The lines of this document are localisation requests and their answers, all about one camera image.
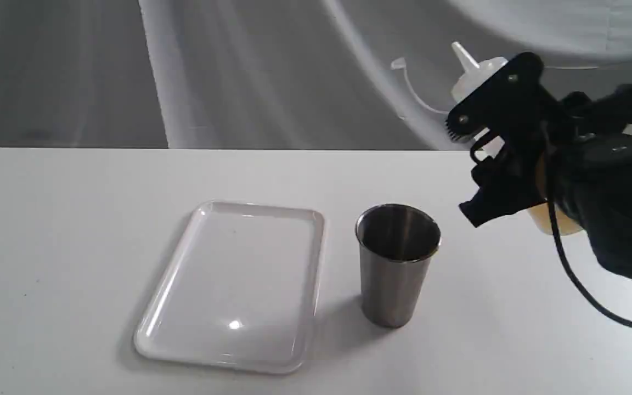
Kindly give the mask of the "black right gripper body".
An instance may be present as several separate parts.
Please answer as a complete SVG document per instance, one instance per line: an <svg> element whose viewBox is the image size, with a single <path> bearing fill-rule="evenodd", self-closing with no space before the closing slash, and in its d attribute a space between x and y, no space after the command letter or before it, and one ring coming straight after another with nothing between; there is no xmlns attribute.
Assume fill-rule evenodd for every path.
<svg viewBox="0 0 632 395"><path fill-rule="evenodd" d="M580 138L594 129L579 129L571 115L541 83L544 63L535 53L520 53L457 103L447 115L446 128L455 142L485 142L474 137L487 128L508 148L521 150L541 143L536 167L537 187L544 200L579 204L595 199L595 184L579 165ZM487 155L477 152L474 166Z"/></svg>

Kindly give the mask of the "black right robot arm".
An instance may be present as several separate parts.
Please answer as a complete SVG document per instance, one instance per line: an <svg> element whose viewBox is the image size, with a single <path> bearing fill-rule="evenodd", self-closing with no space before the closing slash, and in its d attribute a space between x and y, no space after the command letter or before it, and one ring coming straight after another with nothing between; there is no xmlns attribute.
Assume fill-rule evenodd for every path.
<svg viewBox="0 0 632 395"><path fill-rule="evenodd" d="M500 153L476 159L477 193L459 207L480 227L554 200L582 227L604 269L632 279L632 83L592 99L555 98L541 58L509 60L447 115L453 140L487 129Z"/></svg>

